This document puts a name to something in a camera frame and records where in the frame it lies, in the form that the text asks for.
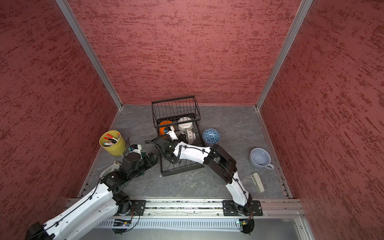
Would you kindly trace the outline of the orange plastic bowl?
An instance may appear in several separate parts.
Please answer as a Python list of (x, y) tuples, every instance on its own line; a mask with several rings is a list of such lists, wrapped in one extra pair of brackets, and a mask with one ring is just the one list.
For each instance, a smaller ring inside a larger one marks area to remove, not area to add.
[(161, 126), (161, 128), (159, 128), (159, 135), (160, 136), (164, 136), (164, 135), (166, 135), (168, 132), (170, 132), (170, 131), (174, 131), (175, 130), (175, 128), (174, 128), (174, 126), (172, 125), (172, 121), (162, 121), (161, 123), (160, 123), (160, 126)]

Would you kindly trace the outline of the white ceramic bowl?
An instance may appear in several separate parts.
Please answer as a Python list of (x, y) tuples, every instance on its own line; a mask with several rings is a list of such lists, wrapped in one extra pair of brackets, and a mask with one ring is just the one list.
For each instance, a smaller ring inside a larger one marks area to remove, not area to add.
[(178, 121), (178, 129), (179, 129), (179, 131), (186, 133), (187, 129), (191, 129), (192, 130), (193, 128), (194, 128), (194, 124), (193, 124), (191, 118), (189, 118), (189, 117), (182, 117), (182, 118), (179, 119), (179, 121)]

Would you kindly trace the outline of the grey green patterned bowl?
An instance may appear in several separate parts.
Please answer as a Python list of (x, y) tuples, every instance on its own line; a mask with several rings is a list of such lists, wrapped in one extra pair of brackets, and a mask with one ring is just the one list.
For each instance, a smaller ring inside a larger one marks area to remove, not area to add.
[(192, 145), (196, 140), (196, 134), (191, 129), (187, 129), (186, 133), (187, 133), (188, 144)]

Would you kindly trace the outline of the black wire dish rack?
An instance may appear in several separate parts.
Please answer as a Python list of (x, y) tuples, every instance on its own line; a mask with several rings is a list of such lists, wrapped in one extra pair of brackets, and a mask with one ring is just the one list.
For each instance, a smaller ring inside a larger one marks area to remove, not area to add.
[[(200, 147), (205, 145), (199, 128), (201, 113), (195, 96), (152, 102), (152, 116), (159, 136), (166, 139), (166, 127), (171, 126), (184, 142), (191, 140), (192, 145)], [(164, 177), (204, 167), (202, 164), (185, 159), (179, 159), (176, 163), (161, 159), (160, 164), (161, 174)]]

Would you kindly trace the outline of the blue patterned bowl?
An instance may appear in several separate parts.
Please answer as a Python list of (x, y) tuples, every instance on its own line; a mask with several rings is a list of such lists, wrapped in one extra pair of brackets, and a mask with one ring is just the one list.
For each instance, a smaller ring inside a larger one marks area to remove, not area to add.
[(203, 131), (203, 141), (208, 146), (213, 146), (215, 144), (218, 144), (221, 140), (221, 134), (218, 130), (213, 128), (208, 128)]

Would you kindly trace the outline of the white red lattice bowl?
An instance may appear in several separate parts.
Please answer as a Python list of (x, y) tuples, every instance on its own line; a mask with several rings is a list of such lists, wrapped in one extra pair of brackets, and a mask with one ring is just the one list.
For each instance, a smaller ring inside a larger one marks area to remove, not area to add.
[(176, 136), (178, 137), (179, 140), (181, 140), (184, 143), (188, 142), (188, 136), (184, 132), (176, 132)]

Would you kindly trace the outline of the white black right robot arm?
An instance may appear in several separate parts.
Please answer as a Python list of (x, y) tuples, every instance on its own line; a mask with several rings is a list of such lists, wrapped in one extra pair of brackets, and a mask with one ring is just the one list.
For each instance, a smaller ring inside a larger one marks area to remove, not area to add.
[(152, 144), (160, 155), (171, 163), (183, 159), (203, 165), (216, 181), (226, 186), (238, 214), (249, 218), (253, 216), (252, 196), (240, 180), (237, 162), (221, 146), (215, 144), (211, 147), (199, 147), (181, 140), (165, 140), (162, 137), (147, 143)]

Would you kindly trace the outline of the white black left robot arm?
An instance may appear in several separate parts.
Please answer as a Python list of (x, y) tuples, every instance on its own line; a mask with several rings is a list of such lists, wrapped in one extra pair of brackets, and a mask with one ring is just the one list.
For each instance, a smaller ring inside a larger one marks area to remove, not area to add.
[(121, 165), (104, 174), (96, 187), (77, 203), (45, 224), (39, 222), (26, 232), (27, 240), (78, 240), (105, 219), (114, 215), (134, 216), (130, 197), (124, 193), (132, 179), (158, 163), (152, 153), (129, 153)]

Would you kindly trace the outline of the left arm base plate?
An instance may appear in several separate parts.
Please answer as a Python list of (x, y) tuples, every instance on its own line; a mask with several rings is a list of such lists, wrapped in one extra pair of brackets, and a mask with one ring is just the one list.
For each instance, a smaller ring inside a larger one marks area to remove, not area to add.
[(127, 211), (127, 216), (132, 216), (134, 214), (143, 216), (146, 208), (146, 200), (130, 200), (129, 208)]

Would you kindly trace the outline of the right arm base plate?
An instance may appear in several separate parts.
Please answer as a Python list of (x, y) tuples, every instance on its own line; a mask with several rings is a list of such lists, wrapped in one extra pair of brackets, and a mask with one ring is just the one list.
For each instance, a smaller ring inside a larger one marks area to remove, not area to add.
[(231, 200), (224, 200), (223, 202), (223, 212), (224, 216), (241, 216), (241, 217), (250, 217), (252, 214), (254, 217), (263, 216), (263, 210), (261, 202), (257, 200), (252, 200), (246, 204), (246, 206), (241, 206), (236, 204)]

